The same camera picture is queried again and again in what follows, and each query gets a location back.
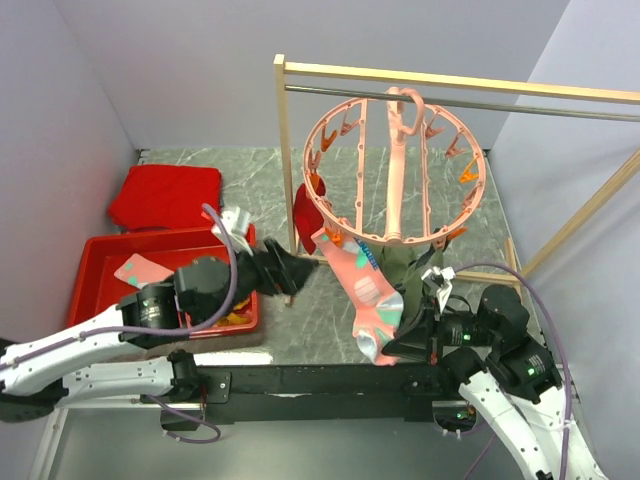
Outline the olive green sock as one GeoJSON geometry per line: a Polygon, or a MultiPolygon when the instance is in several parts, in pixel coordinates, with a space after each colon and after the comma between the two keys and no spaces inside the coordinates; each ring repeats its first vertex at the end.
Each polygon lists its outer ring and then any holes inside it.
{"type": "Polygon", "coordinates": [[[431,288],[421,277],[429,267],[444,267],[444,252],[450,243],[451,237],[448,236],[431,244],[424,252],[417,247],[371,246],[385,279],[402,296],[401,323],[411,321],[419,314],[423,299],[431,293],[431,288]]]}

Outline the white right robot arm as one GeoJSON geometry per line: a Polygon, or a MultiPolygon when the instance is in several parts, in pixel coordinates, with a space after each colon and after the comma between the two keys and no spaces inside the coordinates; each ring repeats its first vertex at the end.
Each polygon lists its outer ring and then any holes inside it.
{"type": "Polygon", "coordinates": [[[526,479],[602,479],[551,352],[527,331],[529,312],[516,289],[490,285],[477,309],[440,307],[425,297],[384,346],[385,355],[427,360],[437,342],[439,387],[485,420],[526,479]]]}

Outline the mustard yellow sock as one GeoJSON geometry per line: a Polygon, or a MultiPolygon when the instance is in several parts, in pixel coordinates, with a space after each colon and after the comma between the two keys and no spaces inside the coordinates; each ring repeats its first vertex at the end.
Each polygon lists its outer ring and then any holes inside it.
{"type": "Polygon", "coordinates": [[[216,327],[229,327],[236,325],[244,325],[250,322],[250,304],[251,299],[247,298],[246,300],[236,304],[230,313],[226,316],[221,317],[215,324],[216,327]]]}

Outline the pink round clip hanger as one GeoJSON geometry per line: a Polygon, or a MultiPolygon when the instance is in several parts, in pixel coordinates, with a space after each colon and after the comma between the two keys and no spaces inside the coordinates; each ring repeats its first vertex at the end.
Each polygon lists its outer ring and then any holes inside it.
{"type": "Polygon", "coordinates": [[[414,89],[390,88],[385,97],[390,136],[385,226],[384,232],[380,235],[368,233],[364,230],[364,173],[368,107],[372,99],[371,96],[353,97],[327,112],[311,129],[303,148],[302,172],[304,194],[314,211],[314,220],[308,232],[299,230],[298,234],[301,238],[308,239],[311,235],[319,233],[323,240],[330,241],[338,247],[344,246],[349,239],[353,239],[357,242],[380,245],[433,244],[437,248],[443,248],[448,242],[467,231],[466,222],[480,206],[483,198],[487,167],[480,145],[469,128],[450,111],[439,105],[426,103],[414,89]],[[458,182],[469,186],[470,190],[464,197],[460,212],[455,219],[435,230],[431,226],[428,141],[444,133],[448,126],[454,128],[454,135],[445,150],[444,157],[449,160],[462,155],[469,157],[467,165],[460,172],[458,182]],[[354,222],[334,213],[319,174],[324,154],[338,138],[352,131],[358,132],[354,222]],[[418,236],[407,236],[402,231],[402,203],[408,141],[413,137],[418,138],[420,142],[422,230],[418,236]]]}

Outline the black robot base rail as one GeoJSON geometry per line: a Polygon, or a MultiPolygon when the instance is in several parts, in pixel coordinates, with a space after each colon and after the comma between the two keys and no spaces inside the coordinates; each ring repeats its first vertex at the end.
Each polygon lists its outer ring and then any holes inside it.
{"type": "Polygon", "coordinates": [[[462,402],[438,366],[404,363],[199,366],[161,396],[193,403],[222,425],[259,421],[400,418],[430,422],[435,406],[462,402]]]}

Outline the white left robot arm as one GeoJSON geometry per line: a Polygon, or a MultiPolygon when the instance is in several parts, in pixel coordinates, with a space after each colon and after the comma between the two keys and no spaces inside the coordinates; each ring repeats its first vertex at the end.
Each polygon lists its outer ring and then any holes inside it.
{"type": "Polygon", "coordinates": [[[273,239],[261,249],[204,256],[123,297],[69,329],[26,343],[1,343],[1,419],[20,423],[80,400],[140,395],[186,402],[201,391],[193,356],[178,351],[141,363],[143,354],[206,330],[252,293],[294,296],[317,268],[273,239]]]}

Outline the pink patterned sock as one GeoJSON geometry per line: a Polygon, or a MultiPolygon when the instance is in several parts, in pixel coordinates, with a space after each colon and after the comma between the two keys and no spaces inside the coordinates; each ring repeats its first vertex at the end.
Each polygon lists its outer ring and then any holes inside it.
{"type": "Polygon", "coordinates": [[[383,352],[400,325],[402,295],[386,280],[371,249],[344,236],[336,243],[325,229],[312,240],[327,259],[355,308],[352,336],[360,352],[376,366],[392,366],[398,358],[383,352]]]}
{"type": "Polygon", "coordinates": [[[120,282],[140,290],[151,283],[162,282],[173,274],[173,270],[135,253],[116,268],[113,276],[120,282]]]}

